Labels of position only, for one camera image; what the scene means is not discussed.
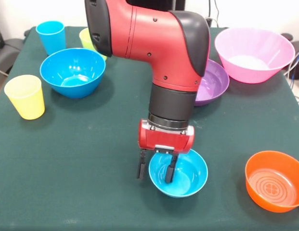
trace green cup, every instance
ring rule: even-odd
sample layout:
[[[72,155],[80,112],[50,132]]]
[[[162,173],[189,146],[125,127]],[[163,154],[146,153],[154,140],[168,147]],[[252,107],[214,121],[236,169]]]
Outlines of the green cup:
[[[81,30],[81,32],[79,33],[78,36],[80,37],[83,48],[97,52],[92,44],[91,37],[90,37],[90,31],[88,30],[88,27]]]

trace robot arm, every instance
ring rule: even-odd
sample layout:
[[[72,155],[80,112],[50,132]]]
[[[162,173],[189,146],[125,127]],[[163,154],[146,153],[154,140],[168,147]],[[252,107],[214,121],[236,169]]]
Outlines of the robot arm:
[[[139,123],[138,175],[143,175],[144,150],[169,153],[173,164],[166,182],[171,182],[178,153],[187,153],[194,141],[188,122],[209,55],[207,22],[196,13],[155,11],[126,0],[85,0],[85,8],[98,52],[152,67],[149,115]]]

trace yellow cup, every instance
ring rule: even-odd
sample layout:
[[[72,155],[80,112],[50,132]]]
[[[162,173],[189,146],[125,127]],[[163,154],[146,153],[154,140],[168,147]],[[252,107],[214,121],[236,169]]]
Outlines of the yellow cup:
[[[81,43],[83,48],[92,50],[92,51],[96,51],[96,49],[94,48],[92,41],[91,41],[91,36],[90,36],[90,31],[88,30],[88,27],[81,30],[81,32],[78,35],[80,37]]]
[[[23,119],[37,119],[43,115],[44,100],[41,80],[38,77],[14,77],[6,83],[4,92]]]

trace orange bowl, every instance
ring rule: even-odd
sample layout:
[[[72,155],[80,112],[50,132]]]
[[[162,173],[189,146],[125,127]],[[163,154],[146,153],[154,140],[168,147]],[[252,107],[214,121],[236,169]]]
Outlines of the orange bowl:
[[[246,164],[246,187],[252,200],[275,213],[299,206],[299,161],[277,151],[262,151]]]

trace green tablecloth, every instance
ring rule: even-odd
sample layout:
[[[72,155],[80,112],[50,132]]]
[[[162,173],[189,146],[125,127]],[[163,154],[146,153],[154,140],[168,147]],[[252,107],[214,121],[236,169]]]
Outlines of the green tablecloth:
[[[81,27],[67,27],[80,47]],[[210,59],[219,29],[211,31]],[[39,75],[47,57],[32,29],[9,78]],[[147,118],[148,64],[111,57],[93,95],[72,100],[43,81],[46,112],[20,118],[0,95],[0,230],[285,230],[299,231],[299,208],[274,214],[245,188],[245,164],[262,150],[299,160],[299,106],[282,74],[249,85],[231,79],[215,102],[195,108],[193,149],[208,165],[204,188],[173,199],[148,175],[136,179],[138,123]]]

